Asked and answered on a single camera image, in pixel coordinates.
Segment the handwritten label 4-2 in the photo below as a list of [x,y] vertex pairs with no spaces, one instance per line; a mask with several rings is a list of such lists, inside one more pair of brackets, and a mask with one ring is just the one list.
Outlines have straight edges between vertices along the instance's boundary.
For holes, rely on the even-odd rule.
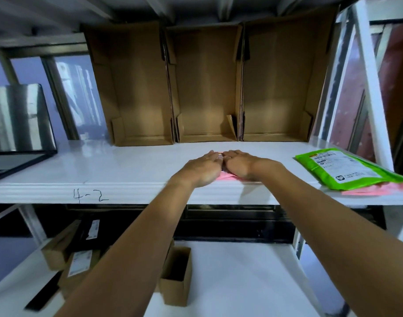
[[94,199],[97,198],[97,200],[99,202],[109,200],[109,199],[103,199],[102,191],[100,191],[98,189],[93,189],[93,191],[90,192],[89,194],[83,194],[83,193],[80,193],[80,189],[74,189],[73,198],[78,199],[78,203],[81,203],[82,198],[84,198],[83,200],[86,200],[86,201],[90,201],[90,200],[87,200],[89,198],[94,198]]

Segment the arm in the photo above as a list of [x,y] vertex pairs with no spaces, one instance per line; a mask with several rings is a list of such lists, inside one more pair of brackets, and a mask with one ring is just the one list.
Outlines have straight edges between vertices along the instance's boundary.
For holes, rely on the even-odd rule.
[[273,193],[357,316],[403,316],[401,241],[277,161],[239,150],[224,155],[228,170]]
[[71,295],[56,317],[137,317],[149,304],[181,213],[194,188],[220,174],[211,151],[190,160],[144,209]]

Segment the white label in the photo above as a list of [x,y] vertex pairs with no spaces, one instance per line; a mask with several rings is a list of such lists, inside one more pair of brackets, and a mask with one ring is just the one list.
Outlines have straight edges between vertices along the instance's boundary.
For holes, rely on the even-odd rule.
[[372,169],[341,151],[329,150],[311,155],[310,158],[325,170],[337,183],[361,178],[382,178]]
[[90,269],[90,262],[92,261],[92,253],[93,250],[74,252],[68,277],[88,271]]
[[93,220],[92,225],[89,229],[89,235],[86,238],[86,240],[90,240],[90,239],[96,239],[97,238],[97,234],[99,232],[99,222],[100,220]]

